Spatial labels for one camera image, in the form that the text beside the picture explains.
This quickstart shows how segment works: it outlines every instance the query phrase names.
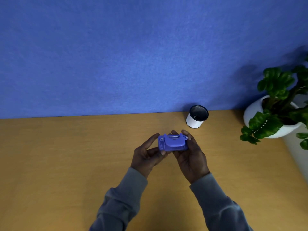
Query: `gray sweatshirt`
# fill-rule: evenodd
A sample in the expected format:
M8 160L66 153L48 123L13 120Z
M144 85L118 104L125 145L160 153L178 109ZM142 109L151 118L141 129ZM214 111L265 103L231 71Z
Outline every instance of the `gray sweatshirt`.
M148 181L129 168L116 188L111 188L99 208L90 231L122 231L139 212L141 195ZM237 203L225 195L210 173L190 185L202 208L209 231L252 230Z

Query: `right hand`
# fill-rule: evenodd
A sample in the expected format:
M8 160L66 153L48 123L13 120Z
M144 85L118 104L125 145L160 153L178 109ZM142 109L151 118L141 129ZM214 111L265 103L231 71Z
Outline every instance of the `right hand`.
M174 151L173 154L185 178L192 184L199 178L209 174L210 170L206 162L206 157L194 137L186 130L182 130L182 134L188 137L188 140L186 140L188 150Z

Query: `person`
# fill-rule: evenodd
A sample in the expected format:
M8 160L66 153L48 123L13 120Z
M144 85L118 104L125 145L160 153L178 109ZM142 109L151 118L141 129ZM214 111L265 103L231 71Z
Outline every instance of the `person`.
M173 154L191 184L190 189L202 208L209 231L252 230L240 206L227 197L216 182L194 137L185 130L182 133L188 136L188 150L174 151ZM154 134L135 149L130 168L120 184L107 191L90 231L125 230L139 212L141 195L150 172L170 153L160 152L158 147L148 149L158 136L158 133Z

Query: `white pot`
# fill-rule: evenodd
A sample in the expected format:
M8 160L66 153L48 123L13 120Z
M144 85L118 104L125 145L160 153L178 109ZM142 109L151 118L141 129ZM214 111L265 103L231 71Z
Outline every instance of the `white pot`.
M266 95L264 97L262 97L261 99L253 102L251 105L249 105L247 107L247 109L245 110L244 112L244 123L246 126L249 126L249 120L251 118L254 117L254 115L257 113L257 112L261 112L263 113L263 108L262 108L262 101L265 99L265 98L268 98L269 95ZM296 104L294 104L293 102L291 102L291 105L298 109L298 106ZM277 133L271 135L271 136L268 136L266 138L268 139L275 139L275 138L279 138L279 137L282 137L282 136L285 136L289 133L291 133L293 130L297 129L302 123L299 122L295 125L292 125L292 126L287 126L287 125L283 125L279 131L277 131Z

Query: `blue plastic device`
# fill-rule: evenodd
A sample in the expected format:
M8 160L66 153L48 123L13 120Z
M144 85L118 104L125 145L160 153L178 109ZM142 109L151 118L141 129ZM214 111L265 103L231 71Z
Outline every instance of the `blue plastic device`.
M188 149L186 140L188 137L180 133L179 135L160 135L158 137L159 150L165 151L185 151Z

